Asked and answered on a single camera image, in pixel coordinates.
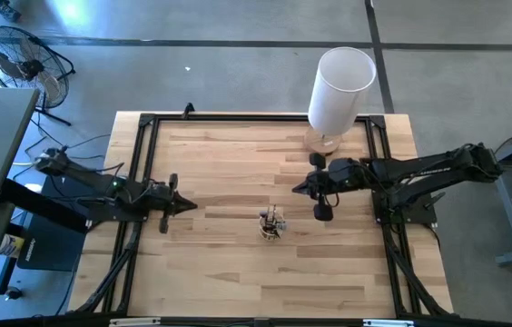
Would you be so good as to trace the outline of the black floor fan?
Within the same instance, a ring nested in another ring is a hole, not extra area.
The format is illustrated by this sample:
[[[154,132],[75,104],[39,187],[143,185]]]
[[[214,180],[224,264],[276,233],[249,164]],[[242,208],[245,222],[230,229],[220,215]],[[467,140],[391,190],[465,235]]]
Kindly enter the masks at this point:
[[[39,91],[35,110],[60,124],[71,123],[50,113],[69,94],[69,76],[75,74],[70,59],[42,39],[21,28],[0,25],[0,86]]]

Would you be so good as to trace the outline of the dark blue box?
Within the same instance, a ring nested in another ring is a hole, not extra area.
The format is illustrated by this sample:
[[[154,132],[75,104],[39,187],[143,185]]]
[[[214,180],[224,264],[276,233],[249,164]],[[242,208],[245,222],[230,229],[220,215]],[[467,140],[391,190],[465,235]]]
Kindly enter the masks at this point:
[[[0,15],[11,23],[16,23],[21,17],[21,14],[10,6],[9,0],[0,0]]]

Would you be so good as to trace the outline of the black computer case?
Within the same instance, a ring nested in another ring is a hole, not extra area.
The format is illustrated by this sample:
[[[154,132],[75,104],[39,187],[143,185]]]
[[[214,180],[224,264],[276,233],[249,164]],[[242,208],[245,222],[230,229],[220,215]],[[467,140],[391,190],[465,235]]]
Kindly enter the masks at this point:
[[[41,194],[49,197],[91,195],[94,189],[70,178],[49,177]],[[86,233],[67,229],[42,216],[25,224],[25,243],[17,267],[26,270],[70,272],[81,255]]]

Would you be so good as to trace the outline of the silver metal bracket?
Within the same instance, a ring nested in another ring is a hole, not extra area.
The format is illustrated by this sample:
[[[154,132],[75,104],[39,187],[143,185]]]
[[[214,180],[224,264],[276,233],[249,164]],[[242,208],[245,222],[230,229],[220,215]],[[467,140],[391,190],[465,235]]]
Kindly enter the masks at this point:
[[[415,327],[413,321],[407,320],[386,320],[386,319],[364,319],[363,327]]]
[[[111,319],[108,327],[154,327],[161,325],[160,317],[126,317]]]

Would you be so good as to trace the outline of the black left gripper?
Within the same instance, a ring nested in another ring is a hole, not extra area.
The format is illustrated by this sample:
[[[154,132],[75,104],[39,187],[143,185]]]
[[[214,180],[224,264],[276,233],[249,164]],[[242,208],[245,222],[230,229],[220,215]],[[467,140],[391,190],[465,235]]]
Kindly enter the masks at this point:
[[[148,185],[146,209],[149,211],[163,211],[159,222],[159,232],[162,234],[168,233],[171,218],[180,213],[195,210],[198,207],[196,203],[179,194],[177,190],[178,184],[178,174],[172,173],[169,178],[169,184],[150,183]]]

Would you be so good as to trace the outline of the yellow white package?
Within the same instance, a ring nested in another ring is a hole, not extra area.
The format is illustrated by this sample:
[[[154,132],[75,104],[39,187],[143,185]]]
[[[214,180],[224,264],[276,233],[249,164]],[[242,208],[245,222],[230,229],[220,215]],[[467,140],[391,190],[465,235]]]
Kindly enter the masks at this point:
[[[6,233],[0,244],[0,254],[10,258],[18,258],[24,243],[24,238]]]

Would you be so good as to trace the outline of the white shade wooden table lamp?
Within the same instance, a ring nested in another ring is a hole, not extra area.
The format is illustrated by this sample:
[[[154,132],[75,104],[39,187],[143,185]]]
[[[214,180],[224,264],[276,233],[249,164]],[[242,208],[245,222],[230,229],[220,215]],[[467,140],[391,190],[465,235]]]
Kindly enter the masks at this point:
[[[314,153],[331,154],[354,125],[377,78],[368,54],[352,47],[330,49],[320,58],[308,108],[304,144]]]

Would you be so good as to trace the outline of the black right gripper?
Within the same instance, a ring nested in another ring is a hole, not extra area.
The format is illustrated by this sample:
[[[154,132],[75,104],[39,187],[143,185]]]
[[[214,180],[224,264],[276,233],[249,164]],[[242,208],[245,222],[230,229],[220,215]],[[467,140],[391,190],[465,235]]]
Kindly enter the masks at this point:
[[[304,181],[294,186],[291,191],[308,195],[309,198],[316,201],[313,206],[313,215],[318,221],[328,222],[333,219],[332,206],[327,202],[326,195],[368,188],[366,167],[357,160],[334,159],[326,170],[325,156],[313,153],[309,156],[309,162],[314,170],[307,173]],[[314,190],[324,182],[323,190],[326,195]]]

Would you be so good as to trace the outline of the black desk crossbar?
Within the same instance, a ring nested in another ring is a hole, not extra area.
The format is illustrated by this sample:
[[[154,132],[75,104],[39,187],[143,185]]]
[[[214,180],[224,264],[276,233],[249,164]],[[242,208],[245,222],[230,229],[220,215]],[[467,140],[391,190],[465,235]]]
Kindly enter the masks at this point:
[[[0,190],[0,201],[11,203],[78,233],[87,232],[87,218],[84,215],[46,196],[35,193],[13,180],[6,179],[3,182]]]

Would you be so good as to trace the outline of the black aluminium table frame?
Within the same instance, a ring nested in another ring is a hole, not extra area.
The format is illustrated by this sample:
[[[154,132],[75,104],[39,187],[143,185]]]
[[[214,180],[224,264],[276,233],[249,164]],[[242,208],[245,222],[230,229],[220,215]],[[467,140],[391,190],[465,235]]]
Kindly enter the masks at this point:
[[[108,222],[86,235],[71,293],[73,314],[160,317],[162,325],[273,327],[362,325],[452,316],[435,234],[421,225],[377,223],[371,190],[332,199],[334,217],[293,193],[310,170],[304,114],[120,112],[106,159],[138,181],[179,177],[198,205],[169,221],[151,212],[137,225]],[[280,239],[259,233],[260,211],[276,204]],[[131,241],[129,234],[137,231]],[[101,303],[87,305],[131,243],[133,256]]]

